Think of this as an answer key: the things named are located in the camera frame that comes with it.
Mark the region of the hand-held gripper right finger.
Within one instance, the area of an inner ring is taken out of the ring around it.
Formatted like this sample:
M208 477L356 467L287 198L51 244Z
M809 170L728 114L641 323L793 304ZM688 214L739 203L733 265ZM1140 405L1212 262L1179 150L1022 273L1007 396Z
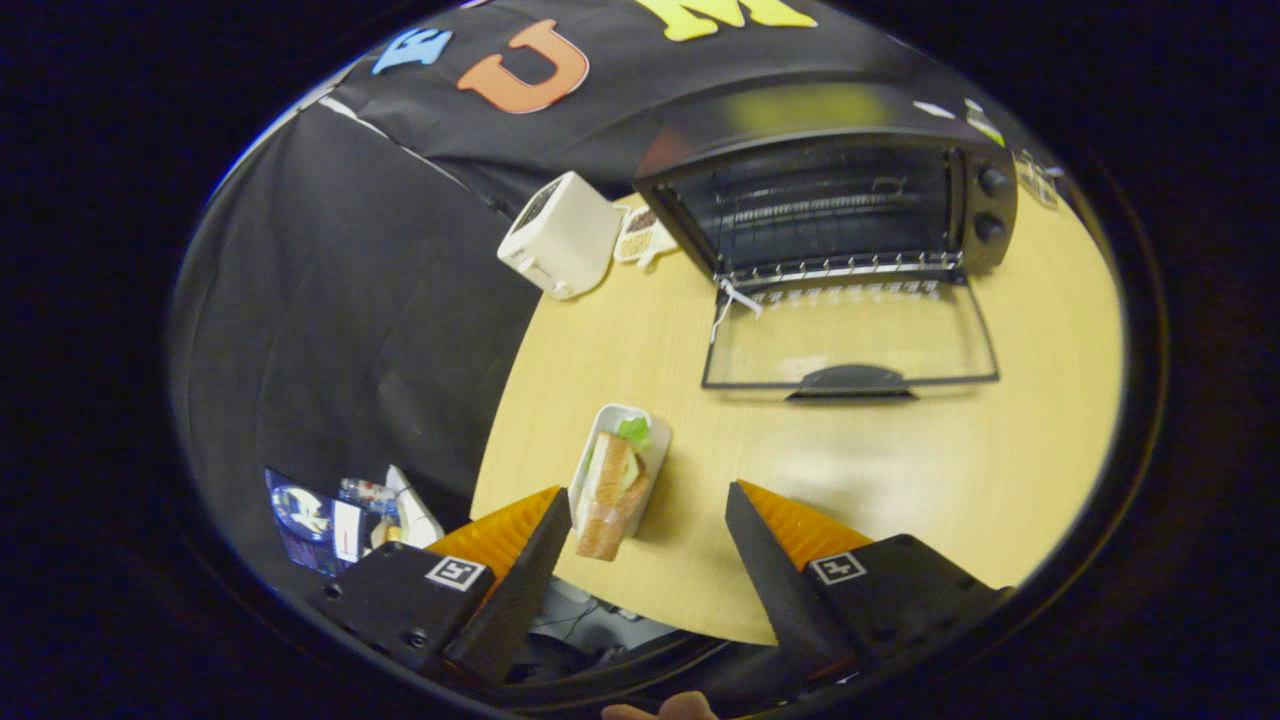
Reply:
M724 521L805 688L915 664L1012 596L915 536L870 539L750 482L730 487Z

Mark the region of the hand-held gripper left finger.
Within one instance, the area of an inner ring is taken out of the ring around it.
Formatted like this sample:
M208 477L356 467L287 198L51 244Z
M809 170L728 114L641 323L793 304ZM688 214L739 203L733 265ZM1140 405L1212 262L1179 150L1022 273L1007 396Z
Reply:
M571 529L550 486L425 550L388 541L310 594L355 642L433 682L504 684Z

